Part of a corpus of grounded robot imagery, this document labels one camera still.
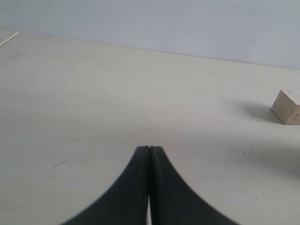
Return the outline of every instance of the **white wall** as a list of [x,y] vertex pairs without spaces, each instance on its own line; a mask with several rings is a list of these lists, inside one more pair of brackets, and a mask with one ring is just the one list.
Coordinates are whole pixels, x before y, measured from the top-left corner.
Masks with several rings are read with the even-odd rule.
[[0,28],[300,69],[299,0],[0,0]]

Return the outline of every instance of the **wooden block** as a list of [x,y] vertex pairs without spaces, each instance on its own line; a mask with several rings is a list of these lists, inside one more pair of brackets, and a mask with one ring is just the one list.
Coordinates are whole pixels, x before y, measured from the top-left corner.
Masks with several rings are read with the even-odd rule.
[[300,125],[300,93],[281,90],[271,108],[286,125]]

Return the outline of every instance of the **wooden cube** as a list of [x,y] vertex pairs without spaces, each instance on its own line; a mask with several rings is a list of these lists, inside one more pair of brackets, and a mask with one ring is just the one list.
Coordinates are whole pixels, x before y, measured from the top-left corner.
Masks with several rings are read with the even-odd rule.
[[300,125],[300,94],[281,90],[271,108],[286,125]]

